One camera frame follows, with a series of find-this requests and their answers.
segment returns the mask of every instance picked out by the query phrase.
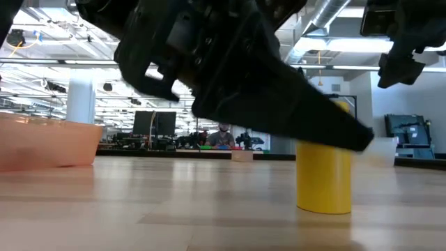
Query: ceiling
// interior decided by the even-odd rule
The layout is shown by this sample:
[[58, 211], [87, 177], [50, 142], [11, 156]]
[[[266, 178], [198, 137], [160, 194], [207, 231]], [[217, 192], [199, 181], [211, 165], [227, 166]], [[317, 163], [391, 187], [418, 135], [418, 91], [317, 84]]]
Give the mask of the ceiling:
[[[309, 0], [306, 8], [291, 17], [277, 32], [281, 43], [282, 57], [294, 47], [294, 28], [298, 16], [311, 12], [315, 0]], [[360, 16], [357, 10], [365, 5], [365, 0], [351, 1], [347, 11], [340, 15], [330, 26], [327, 40], [332, 38], [354, 38], [359, 36]], [[8, 43], [0, 49], [0, 58], [17, 59], [70, 59], [70, 60], [112, 60], [118, 40], [99, 28], [82, 20], [76, 13], [72, 2], [65, 8], [34, 8], [25, 6], [14, 19], [12, 29], [24, 30], [26, 49], [15, 50]], [[302, 60], [307, 63], [337, 64], [348, 66], [376, 65], [379, 53], [338, 52], [323, 50], [307, 52]], [[121, 78], [116, 68], [92, 68], [94, 83], [97, 86], [96, 123], [116, 128], [130, 129], [134, 111], [139, 109], [171, 110], [178, 112], [178, 131], [195, 130], [195, 118], [190, 110], [193, 96], [190, 90], [180, 82], [176, 82], [173, 92], [180, 96], [179, 103], [167, 102], [153, 97], [145, 97], [136, 93]], [[148, 74], [161, 77], [154, 69]], [[308, 70], [310, 76], [319, 75], [318, 70]], [[345, 70], [325, 71], [322, 75], [343, 76], [350, 74]], [[47, 90], [44, 80], [53, 82], [69, 91], [70, 69], [62, 66], [35, 67], [19, 64], [0, 65], [0, 112], [21, 112], [30, 116], [45, 116], [53, 119], [64, 119], [66, 115], [66, 94]], [[111, 83], [113, 91], [104, 91], [104, 83]], [[27, 98], [5, 97], [7, 95], [28, 95]], [[129, 97], [136, 98], [141, 105], [133, 105]], [[200, 128], [214, 129], [216, 123], [200, 120]]]

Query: laminate floor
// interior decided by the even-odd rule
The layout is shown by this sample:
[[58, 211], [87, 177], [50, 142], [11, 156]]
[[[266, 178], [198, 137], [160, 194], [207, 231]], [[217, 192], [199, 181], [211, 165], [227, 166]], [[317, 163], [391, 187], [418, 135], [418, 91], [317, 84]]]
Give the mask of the laminate floor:
[[97, 158], [0, 173], [0, 250], [446, 250], [446, 173], [353, 168], [353, 213], [295, 206], [294, 162]]

